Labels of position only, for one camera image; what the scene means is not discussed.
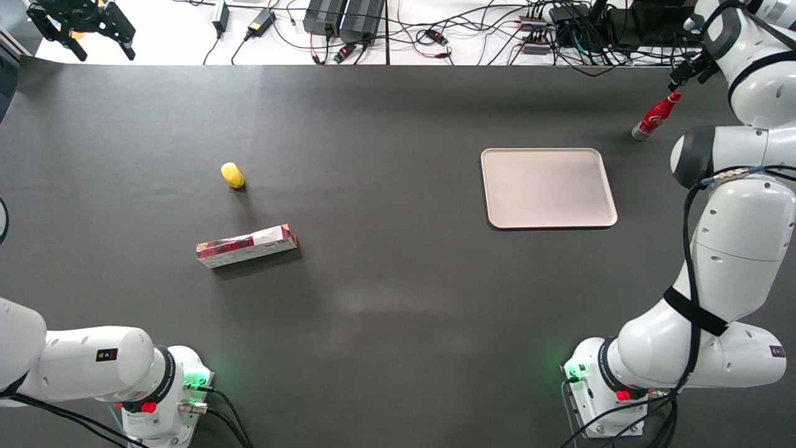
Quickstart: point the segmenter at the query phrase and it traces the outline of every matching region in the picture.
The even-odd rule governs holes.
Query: white table
[[[292,14],[296,20],[293,26],[284,10],[276,11],[277,20],[274,24],[282,36],[295,45],[309,46],[310,35],[304,33],[301,20],[304,17],[302,8],[306,8],[310,0],[297,0],[291,8],[296,10]],[[271,0],[277,7],[284,8],[289,0]],[[624,0],[617,0],[622,7],[625,6]],[[212,5],[191,6],[186,2],[173,2],[171,0],[116,0],[116,3],[127,15],[127,18],[136,28],[133,49],[136,52],[134,61],[129,61],[122,53],[118,44],[110,39],[96,34],[88,34],[80,39],[80,44],[88,53],[86,64],[136,64],[136,65],[201,65],[213,42],[216,40],[216,32],[210,24],[213,13]],[[452,15],[460,14],[464,11],[486,5],[486,0],[388,0],[388,14],[391,19],[397,19],[400,7],[400,19],[407,23],[436,22],[448,18]],[[230,5],[262,6],[267,2],[228,2]],[[524,4],[517,0],[496,0],[497,5],[517,5]],[[501,16],[511,11],[512,7],[491,8],[487,10],[485,23],[498,20]],[[221,38],[216,48],[208,57],[208,65],[229,65],[230,58],[240,45],[246,29],[251,20],[258,14],[257,9],[241,9],[230,7],[227,32]],[[517,19],[519,13],[512,13],[503,20]],[[480,22],[482,11],[471,14],[469,17],[473,22]],[[384,32],[385,22],[380,21],[381,33]],[[389,24],[390,33],[398,30],[395,22]],[[414,37],[415,32],[420,28],[410,31]],[[502,28],[507,33],[513,33],[517,26],[506,24]],[[445,31],[446,37],[450,40],[449,46],[452,48],[452,60],[456,65],[476,65],[482,53],[486,32],[475,32],[463,27],[453,27]],[[404,41],[409,40],[406,33],[395,36]],[[482,61],[486,64],[504,46],[509,39],[506,33],[493,33],[487,40],[485,56]],[[332,43],[339,44],[340,40],[335,38]],[[315,37],[314,45],[323,58],[325,51],[325,40],[323,37]],[[377,40],[364,55],[360,64],[383,65],[386,60],[385,39]],[[505,47],[505,50],[494,62],[496,65],[505,65],[508,61],[509,50],[512,44]],[[427,53],[442,53],[445,49],[434,45],[421,47]],[[353,58],[358,56],[358,51],[354,53],[345,63],[351,64]],[[337,52],[336,49],[330,51],[330,65],[334,65],[331,57]],[[389,43],[390,63],[393,65],[449,65],[445,59],[435,59],[422,57],[412,49],[409,44],[390,41]],[[576,50],[572,50],[572,55],[576,55]],[[36,53],[42,59],[58,61],[64,63],[80,63],[71,51],[62,47],[57,42],[44,41]],[[550,65],[553,62],[552,55],[529,56],[520,55],[514,62],[515,65]],[[262,37],[252,38],[247,41],[235,57],[236,65],[300,65],[313,64],[308,49],[296,49],[283,41],[276,30],[269,29]]]

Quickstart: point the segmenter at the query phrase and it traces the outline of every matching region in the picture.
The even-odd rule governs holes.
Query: red and white box
[[[299,242],[291,227],[282,224],[253,234],[197,244],[197,260],[209,268],[217,268],[297,247]]]

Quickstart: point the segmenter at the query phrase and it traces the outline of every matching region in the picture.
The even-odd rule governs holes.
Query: yellow object
[[[221,165],[221,175],[232,188],[241,188],[245,183],[244,174],[240,172],[238,166],[232,162]]]

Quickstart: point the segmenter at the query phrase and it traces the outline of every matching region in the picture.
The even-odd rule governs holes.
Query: black mat
[[[667,73],[26,60],[0,126],[0,294],[52,329],[139,326],[196,349],[258,448],[556,448],[568,436],[559,363],[645,312],[680,269],[673,143],[736,123],[717,77],[687,86],[636,143],[629,131]],[[598,149],[618,223],[491,229],[488,147]],[[224,184],[227,161],[247,192]],[[284,222],[300,251],[216,272],[194,259],[198,242]],[[744,320],[786,348],[793,272],[789,254]],[[676,447],[796,439],[790,371],[680,403]],[[101,403],[68,406],[110,422]],[[0,410],[0,425],[4,448],[107,446],[36,410]],[[234,445],[202,421],[196,447]]]

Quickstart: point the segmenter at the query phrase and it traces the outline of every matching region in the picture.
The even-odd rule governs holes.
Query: velcro strap
[[[663,299],[684,318],[690,320],[697,327],[702,328],[706,332],[714,336],[721,336],[727,331],[726,320],[709,312],[705,308],[695,305],[675,288],[670,286],[669,289],[663,293]]]
[[[716,20],[724,10],[728,10],[730,8],[738,8],[740,10],[745,9],[747,6],[743,2],[739,2],[738,0],[728,0],[727,2],[721,3],[718,7],[713,10],[713,14],[710,14],[708,20],[704,21],[704,25],[702,25],[702,32],[700,35],[704,40],[705,34],[708,32],[708,28],[710,25],[713,24],[713,21]]]

